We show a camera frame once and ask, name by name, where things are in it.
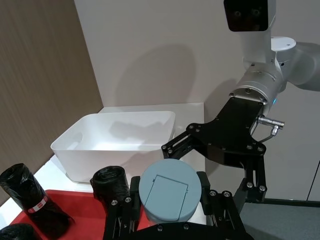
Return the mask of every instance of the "container lid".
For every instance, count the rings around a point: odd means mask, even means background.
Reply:
[[[165,159],[150,165],[142,174],[139,195],[149,219],[156,223],[185,222],[198,206],[201,183],[187,163]]]

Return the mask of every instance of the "white wall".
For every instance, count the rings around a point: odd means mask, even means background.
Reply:
[[[320,44],[320,1],[278,0],[273,35]],[[205,102],[209,121],[244,73],[240,41],[223,0],[75,0],[102,101],[107,106]],[[269,198],[306,199],[320,146],[319,92],[289,85],[269,117],[286,121],[266,145]],[[257,140],[269,133],[259,129]],[[207,163],[218,190],[243,170]]]

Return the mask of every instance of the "white table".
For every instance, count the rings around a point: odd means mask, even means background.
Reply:
[[[183,103],[168,105],[104,107],[100,113],[137,112],[137,111],[172,111],[175,113],[175,135],[182,133],[190,123],[204,122],[203,103]],[[182,160],[190,164],[196,171],[205,171],[205,158],[191,151]],[[76,183],[66,176],[66,171],[54,155],[34,176],[45,190],[62,190],[76,192],[93,192],[89,183]],[[19,206],[10,198],[0,207],[0,229],[9,225],[21,212]],[[206,216],[199,203],[194,215],[189,220],[192,223],[206,224]]]

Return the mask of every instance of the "red tray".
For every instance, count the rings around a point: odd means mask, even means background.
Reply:
[[[60,240],[102,240],[105,230],[106,214],[102,204],[94,199],[89,192],[47,190],[47,195],[59,207],[74,219],[72,224]],[[43,240],[49,240],[33,224],[28,216],[21,212],[11,224],[31,224]],[[149,221],[141,211],[138,229],[149,227]]]

